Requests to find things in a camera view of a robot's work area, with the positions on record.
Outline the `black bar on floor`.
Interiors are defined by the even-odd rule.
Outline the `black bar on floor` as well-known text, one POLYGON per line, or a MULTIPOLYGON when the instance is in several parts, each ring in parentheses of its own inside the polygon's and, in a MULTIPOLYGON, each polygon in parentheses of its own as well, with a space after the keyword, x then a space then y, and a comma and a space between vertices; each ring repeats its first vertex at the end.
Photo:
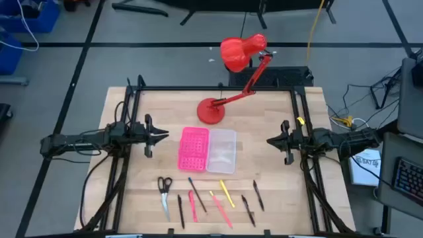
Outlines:
POLYGON ((168 17, 169 14, 165 11, 162 11, 160 9, 154 9, 150 7, 140 7, 140 6, 134 6, 134 5, 127 5, 125 3, 113 3, 112 8, 115 10, 122 10, 122 11, 130 11, 130 12, 136 12, 136 13, 146 13, 150 15, 161 15, 164 17, 168 17))

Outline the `thin black pen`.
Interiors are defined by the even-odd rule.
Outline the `thin black pen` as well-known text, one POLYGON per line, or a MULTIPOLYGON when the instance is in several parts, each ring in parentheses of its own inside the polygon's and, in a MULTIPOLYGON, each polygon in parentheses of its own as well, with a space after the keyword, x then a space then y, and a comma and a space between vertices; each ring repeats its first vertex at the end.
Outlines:
POLYGON ((177 200, 178 200, 178 209, 179 209, 181 226, 183 229, 185 229, 184 214, 182 209, 182 198, 179 194, 177 195, 177 200))

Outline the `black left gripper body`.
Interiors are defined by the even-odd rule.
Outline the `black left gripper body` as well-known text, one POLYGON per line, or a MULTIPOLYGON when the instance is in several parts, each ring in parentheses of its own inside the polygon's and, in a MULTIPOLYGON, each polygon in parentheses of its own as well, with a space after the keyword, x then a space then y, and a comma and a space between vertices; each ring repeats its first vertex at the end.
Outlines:
POLYGON ((153 152, 151 150, 152 144, 152 118, 149 114, 144 117, 144 123, 134 122, 132 124, 132 140, 134 143, 144 143, 144 155, 148 158, 152 158, 153 152))

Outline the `pink highlighter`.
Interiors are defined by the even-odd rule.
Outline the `pink highlighter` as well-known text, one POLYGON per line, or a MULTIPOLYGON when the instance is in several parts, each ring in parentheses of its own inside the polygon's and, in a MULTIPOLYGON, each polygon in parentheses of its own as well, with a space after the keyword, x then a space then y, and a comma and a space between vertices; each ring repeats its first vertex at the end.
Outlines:
POLYGON ((197 223, 198 222, 198 217, 197 217, 197 214, 196 214, 196 205, 195 205, 194 191, 193 190, 189 190, 188 191, 188 198, 189 198, 190 207, 191 207, 191 210, 192 210, 193 221, 195 223, 197 223))

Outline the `black marker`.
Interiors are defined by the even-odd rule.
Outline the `black marker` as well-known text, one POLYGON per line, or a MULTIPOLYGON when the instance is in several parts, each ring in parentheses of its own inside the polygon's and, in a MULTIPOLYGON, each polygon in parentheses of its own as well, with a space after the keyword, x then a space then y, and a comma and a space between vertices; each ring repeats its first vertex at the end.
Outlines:
POLYGON ((254 188, 254 191, 256 192, 256 195, 258 197, 258 203, 260 204, 260 208, 264 212, 265 211, 265 209, 264 209, 264 203, 263 203, 262 197, 260 195, 260 191, 258 189, 258 185, 257 185, 257 183, 256 183, 255 180, 253 180, 253 188, 254 188))
POLYGON ((244 204, 245 209, 247 211, 247 214, 249 216, 250 222, 252 223, 253 227, 256 227, 256 223, 255 223, 254 217, 252 215, 252 212, 251 212, 251 210, 249 208, 249 204, 247 202, 247 199, 243 195, 241 195, 241 199, 243 201, 243 204, 244 204))

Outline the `black handled scissors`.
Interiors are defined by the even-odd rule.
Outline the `black handled scissors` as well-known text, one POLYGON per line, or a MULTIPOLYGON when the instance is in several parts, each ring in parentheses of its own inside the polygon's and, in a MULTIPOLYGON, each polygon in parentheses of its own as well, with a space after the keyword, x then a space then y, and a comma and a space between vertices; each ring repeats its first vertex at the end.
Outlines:
POLYGON ((159 192, 161 193, 161 203, 164 209, 164 213, 166 215, 167 221, 170 221, 170 214, 169 214, 169 208, 167 203, 167 196, 171 187, 171 184, 173 183, 173 180, 171 177, 159 177, 157 179, 157 185, 159 192))

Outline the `black box on desk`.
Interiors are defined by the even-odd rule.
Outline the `black box on desk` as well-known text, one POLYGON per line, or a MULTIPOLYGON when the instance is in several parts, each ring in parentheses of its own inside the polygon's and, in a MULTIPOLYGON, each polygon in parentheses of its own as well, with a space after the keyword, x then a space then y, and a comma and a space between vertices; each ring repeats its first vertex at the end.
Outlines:
POLYGON ((416 65, 412 68, 412 82, 415 87, 423 88, 423 48, 415 54, 416 65))

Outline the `pink perforated tray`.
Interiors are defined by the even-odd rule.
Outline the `pink perforated tray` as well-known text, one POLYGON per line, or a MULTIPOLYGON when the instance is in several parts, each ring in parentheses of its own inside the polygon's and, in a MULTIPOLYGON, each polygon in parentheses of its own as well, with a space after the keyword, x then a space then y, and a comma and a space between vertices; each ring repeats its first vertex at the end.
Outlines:
POLYGON ((237 153, 234 130, 185 127, 178 149, 178 169, 233 174, 237 153))

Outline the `white printed booklet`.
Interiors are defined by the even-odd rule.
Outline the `white printed booklet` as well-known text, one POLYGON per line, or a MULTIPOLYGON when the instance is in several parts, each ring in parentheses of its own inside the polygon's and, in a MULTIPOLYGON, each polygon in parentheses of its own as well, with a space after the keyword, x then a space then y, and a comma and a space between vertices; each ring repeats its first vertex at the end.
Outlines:
POLYGON ((350 180, 353 185, 378 187, 379 179, 370 172, 380 175, 381 154, 378 150, 365 149, 349 158, 350 180))

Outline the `black backlit keyboard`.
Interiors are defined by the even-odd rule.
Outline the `black backlit keyboard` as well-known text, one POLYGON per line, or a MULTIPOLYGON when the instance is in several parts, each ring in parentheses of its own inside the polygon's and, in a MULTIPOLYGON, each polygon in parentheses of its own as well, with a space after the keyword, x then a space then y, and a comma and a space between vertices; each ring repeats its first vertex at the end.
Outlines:
POLYGON ((397 157, 392 186, 403 196, 423 206, 423 166, 397 157))

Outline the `yellow highlighter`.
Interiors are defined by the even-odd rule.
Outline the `yellow highlighter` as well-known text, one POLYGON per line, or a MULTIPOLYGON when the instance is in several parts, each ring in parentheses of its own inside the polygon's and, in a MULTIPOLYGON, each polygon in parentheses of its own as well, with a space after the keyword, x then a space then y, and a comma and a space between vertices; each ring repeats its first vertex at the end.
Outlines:
POLYGON ((227 199, 228 199, 231 207, 232 208, 235 208, 235 204, 234 204, 234 202, 232 200, 232 197, 231 197, 231 195, 230 195, 230 193, 229 193, 229 191, 228 191, 228 189, 227 189, 224 181, 223 180, 219 180, 219 184, 220 184, 222 190, 224 191, 224 193, 225 193, 225 195, 226 195, 226 197, 227 197, 227 199))

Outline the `blue capped pencil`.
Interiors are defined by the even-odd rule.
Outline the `blue capped pencil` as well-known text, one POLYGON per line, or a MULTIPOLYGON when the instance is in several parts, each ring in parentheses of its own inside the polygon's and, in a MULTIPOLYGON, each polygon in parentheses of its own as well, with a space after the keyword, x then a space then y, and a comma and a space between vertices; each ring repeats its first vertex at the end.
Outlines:
POLYGON ((196 187, 195 187, 195 185, 194 185, 191 177, 188 177, 188 181, 191 184, 191 186, 192 186, 192 188, 193 188, 193 190, 194 190, 194 192, 195 192, 195 194, 196 194, 196 196, 197 196, 197 198, 198 198, 198 200, 199 200, 199 202, 200 202, 200 204, 201 204, 204 212, 207 213, 208 211, 206 210, 206 207, 205 207, 205 205, 204 205, 204 203, 203 203, 203 201, 202 201, 202 199, 201 199, 201 197, 200 197, 200 195, 199 195, 199 193, 198 193, 198 191, 197 191, 197 189, 196 189, 196 187))

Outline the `red desk lamp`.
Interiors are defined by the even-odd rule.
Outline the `red desk lamp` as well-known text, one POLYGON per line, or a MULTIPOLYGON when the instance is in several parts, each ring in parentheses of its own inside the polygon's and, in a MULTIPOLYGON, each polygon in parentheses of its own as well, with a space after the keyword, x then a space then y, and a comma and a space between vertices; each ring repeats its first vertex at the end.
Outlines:
POLYGON ((273 58, 273 55, 266 50, 267 39, 262 34, 255 34, 248 38, 226 38, 220 45, 221 58, 233 73, 239 73, 249 65, 251 57, 260 52, 260 64, 252 74, 244 89, 235 96, 223 99, 207 98, 202 100, 197 107, 197 115, 201 122, 206 124, 217 124, 225 116, 224 105, 235 100, 255 94, 252 87, 273 58))

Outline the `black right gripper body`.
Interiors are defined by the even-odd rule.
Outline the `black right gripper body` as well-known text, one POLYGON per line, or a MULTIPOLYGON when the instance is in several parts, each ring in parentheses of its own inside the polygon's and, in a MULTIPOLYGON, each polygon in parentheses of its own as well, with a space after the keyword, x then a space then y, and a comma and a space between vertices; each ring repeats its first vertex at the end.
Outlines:
POLYGON ((284 142, 284 148, 282 151, 286 152, 286 158, 284 159, 284 163, 286 165, 291 165, 294 162, 293 153, 291 152, 292 149, 296 149, 304 153, 311 150, 309 147, 309 140, 303 135, 302 132, 302 126, 304 125, 299 123, 298 128, 293 129, 292 132, 289 133, 289 121, 284 120, 281 124, 281 131, 283 133, 284 142))

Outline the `light grey desk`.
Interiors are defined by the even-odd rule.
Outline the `light grey desk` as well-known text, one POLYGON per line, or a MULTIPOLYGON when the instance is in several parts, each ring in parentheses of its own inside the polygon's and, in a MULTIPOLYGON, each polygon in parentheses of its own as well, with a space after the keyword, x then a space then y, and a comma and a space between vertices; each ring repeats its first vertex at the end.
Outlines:
POLYGON ((423 139, 423 89, 413 84, 412 68, 415 65, 412 58, 402 60, 397 128, 402 133, 423 139))

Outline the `yellow plug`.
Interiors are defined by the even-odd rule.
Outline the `yellow plug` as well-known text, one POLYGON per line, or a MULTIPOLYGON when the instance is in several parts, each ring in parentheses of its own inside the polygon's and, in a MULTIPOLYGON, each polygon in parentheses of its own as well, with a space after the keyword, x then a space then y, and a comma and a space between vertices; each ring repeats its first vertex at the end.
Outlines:
POLYGON ((337 118, 337 117, 332 117, 331 118, 331 120, 333 122, 340 122, 340 123, 342 123, 347 128, 351 128, 353 126, 352 119, 353 118, 351 116, 348 116, 346 118, 337 118))

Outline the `dark grey desk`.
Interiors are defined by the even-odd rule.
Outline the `dark grey desk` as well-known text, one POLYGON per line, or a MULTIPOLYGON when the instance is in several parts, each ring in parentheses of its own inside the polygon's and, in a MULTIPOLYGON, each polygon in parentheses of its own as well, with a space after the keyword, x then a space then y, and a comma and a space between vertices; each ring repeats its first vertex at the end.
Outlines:
POLYGON ((386 133, 383 136, 381 172, 377 197, 379 201, 400 212, 423 220, 423 206, 418 205, 393 189, 393 171, 397 157, 423 166, 423 143, 405 136, 386 133))

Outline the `grey flat plate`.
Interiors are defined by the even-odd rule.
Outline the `grey flat plate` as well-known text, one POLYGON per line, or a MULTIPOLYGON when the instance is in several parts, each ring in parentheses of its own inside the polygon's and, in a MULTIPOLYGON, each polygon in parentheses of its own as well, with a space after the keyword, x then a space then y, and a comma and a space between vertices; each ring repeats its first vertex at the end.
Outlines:
POLYGON ((26 86, 29 84, 29 80, 26 77, 0 76, 0 84, 26 86))

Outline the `large blue bin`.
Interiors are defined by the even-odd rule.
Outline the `large blue bin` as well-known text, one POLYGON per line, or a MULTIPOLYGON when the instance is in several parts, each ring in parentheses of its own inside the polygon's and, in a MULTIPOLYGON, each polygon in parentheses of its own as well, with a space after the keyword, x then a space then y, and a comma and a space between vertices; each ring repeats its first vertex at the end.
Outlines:
POLYGON ((28 33, 20 15, 22 5, 24 19, 32 33, 51 32, 60 14, 54 0, 0 0, 0 26, 11 33, 28 33))

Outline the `black partition screen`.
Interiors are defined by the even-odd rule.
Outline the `black partition screen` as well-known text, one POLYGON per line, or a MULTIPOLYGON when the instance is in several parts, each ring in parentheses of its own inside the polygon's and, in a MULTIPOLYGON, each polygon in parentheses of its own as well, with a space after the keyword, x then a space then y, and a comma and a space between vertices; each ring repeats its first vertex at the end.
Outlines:
POLYGON ((189 14, 180 23, 184 25, 190 17, 199 11, 205 12, 245 12, 256 13, 263 29, 267 29, 263 14, 280 11, 298 11, 318 9, 322 5, 326 9, 332 24, 336 19, 331 12, 334 0, 156 0, 160 3, 188 10, 189 14))

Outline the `black object at floor edge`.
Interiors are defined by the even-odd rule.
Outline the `black object at floor edge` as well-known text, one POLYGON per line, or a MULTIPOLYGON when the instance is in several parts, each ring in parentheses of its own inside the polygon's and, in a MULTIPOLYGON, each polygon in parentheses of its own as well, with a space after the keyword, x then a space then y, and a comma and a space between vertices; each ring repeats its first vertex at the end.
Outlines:
POLYGON ((0 126, 4 126, 13 117, 11 105, 0 103, 0 126))

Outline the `pink pencil with yellow cap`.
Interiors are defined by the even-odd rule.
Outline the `pink pencil with yellow cap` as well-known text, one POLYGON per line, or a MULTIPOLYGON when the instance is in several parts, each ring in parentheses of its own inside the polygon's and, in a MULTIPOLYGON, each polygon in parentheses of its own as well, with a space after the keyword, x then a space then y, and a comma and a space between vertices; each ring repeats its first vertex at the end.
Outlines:
POLYGON ((219 210, 220 214, 224 218, 225 222, 227 223, 229 228, 233 229, 233 224, 231 223, 229 217, 225 213, 225 210, 224 210, 223 206, 220 204, 220 201, 217 199, 216 195, 211 190, 209 191, 209 193, 210 193, 211 197, 213 198, 213 201, 215 202, 215 205, 217 206, 217 209, 219 210))

